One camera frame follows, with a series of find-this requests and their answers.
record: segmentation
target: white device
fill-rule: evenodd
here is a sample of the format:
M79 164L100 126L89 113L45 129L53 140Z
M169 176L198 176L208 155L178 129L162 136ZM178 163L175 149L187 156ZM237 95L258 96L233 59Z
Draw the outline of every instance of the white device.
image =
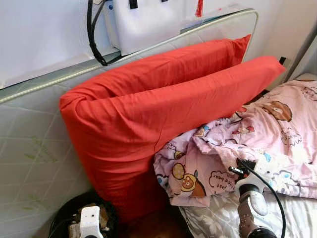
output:
M105 3L106 27L121 55L145 49L180 34L183 0L110 0Z
M268 162L265 159L259 159L254 167L257 174L269 181L269 177L265 174L267 169ZM230 167L229 170L243 174L242 170L234 167ZM240 196L238 214L241 238L276 238L269 222L271 213L263 196L264 187L264 183L253 173L236 183L235 194Z
M80 216L80 238L88 236L104 238L99 229L99 214L100 208L98 206L82 209Z

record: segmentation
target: cartoon print blanket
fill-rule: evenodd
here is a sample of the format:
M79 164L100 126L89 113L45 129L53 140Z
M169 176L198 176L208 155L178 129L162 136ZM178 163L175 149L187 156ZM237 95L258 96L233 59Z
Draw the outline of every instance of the cartoon print blanket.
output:
M268 163L280 193L317 198L317 82L293 80L219 119L168 142L155 155L158 182L170 203L209 206L209 196L233 191L236 158Z

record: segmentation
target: white mattress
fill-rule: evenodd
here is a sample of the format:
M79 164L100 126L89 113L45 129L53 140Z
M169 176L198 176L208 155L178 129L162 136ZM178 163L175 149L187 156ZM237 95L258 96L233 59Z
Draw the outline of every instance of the white mattress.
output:
M282 218L277 202L271 193L265 200L271 214L271 225L281 236ZM317 200L279 194L286 216L286 238L317 237ZM189 230L195 238L239 238L239 198L233 192L214 195L211 205L202 207L179 207Z

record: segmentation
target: black cable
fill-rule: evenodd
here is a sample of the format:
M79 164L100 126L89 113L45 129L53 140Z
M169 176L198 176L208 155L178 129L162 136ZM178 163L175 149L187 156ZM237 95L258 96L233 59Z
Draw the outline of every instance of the black cable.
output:
M70 222L70 221L73 221L73 218L68 218L68 219L65 219L63 221L61 221L59 224L57 224L57 226L52 230L52 232L50 233L49 237L48 238L52 238L54 233L57 231L57 229L62 225L64 224L65 222Z
M97 49L94 34L95 34L95 26L96 26L98 16L99 16L105 2L106 2L106 0L103 0L102 4L99 7L97 14L93 20L93 23L92 23L93 0L88 0L88 8L87 8L87 33L88 33L89 46L90 46L96 60L98 60L98 62L101 63L103 66L107 66L108 64Z
M284 238L285 237L285 231L286 231L286 219L285 219L285 213L284 213L284 209L283 209L283 206L281 204L281 201L279 200L278 196L277 196L277 193L274 191L274 189L259 175L257 174L257 172L255 172L254 170L252 170L246 163L244 163L241 159L238 159L241 164L246 167L251 173L253 173L255 176L257 176L273 193L277 203L278 203L278 206L279 206L279 209L281 210L281 214L282 214L282 222L283 222L283 228L282 228L282 235L281 235L281 238Z

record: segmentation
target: red pillow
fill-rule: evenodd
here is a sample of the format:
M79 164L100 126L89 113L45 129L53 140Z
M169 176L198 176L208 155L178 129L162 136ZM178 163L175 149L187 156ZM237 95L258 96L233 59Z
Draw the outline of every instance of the red pillow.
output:
M226 47L211 51L211 42ZM211 42L130 63L62 96L60 110L86 173L121 222L166 204L152 165L157 150L181 132L229 116L283 71L274 58L260 58L199 78L241 61L233 48L247 45L246 38Z

